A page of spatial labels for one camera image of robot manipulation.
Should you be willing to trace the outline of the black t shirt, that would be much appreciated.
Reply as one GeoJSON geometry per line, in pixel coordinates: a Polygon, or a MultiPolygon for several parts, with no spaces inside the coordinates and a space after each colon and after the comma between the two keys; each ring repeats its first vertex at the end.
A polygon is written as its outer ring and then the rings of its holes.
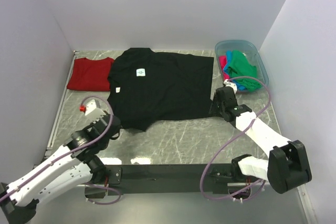
{"type": "Polygon", "coordinates": [[[214,59],[130,48],[111,66],[108,102],[123,129],[209,117],[214,59]]]}

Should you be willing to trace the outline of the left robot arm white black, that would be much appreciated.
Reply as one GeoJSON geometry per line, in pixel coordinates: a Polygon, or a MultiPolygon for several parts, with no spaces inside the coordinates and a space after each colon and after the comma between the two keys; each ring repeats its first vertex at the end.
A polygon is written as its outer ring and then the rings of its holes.
{"type": "Polygon", "coordinates": [[[1,183],[1,210],[9,223],[28,223],[36,209],[80,184],[97,184],[109,175],[97,154],[119,137],[119,118],[103,115],[71,134],[48,159],[22,178],[1,183]]]}

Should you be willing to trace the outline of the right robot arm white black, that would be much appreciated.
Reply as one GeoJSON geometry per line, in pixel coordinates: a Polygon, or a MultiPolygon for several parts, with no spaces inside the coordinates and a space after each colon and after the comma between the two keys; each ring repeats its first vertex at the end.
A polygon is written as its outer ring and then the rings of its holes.
{"type": "Polygon", "coordinates": [[[216,89],[210,113],[222,117],[247,135],[267,156],[267,159],[259,159],[244,154],[234,158],[227,172],[233,180],[241,182],[248,176],[262,179],[270,183],[279,194],[312,180],[304,144],[280,135],[259,119],[247,105],[239,105],[232,87],[216,89]]]}

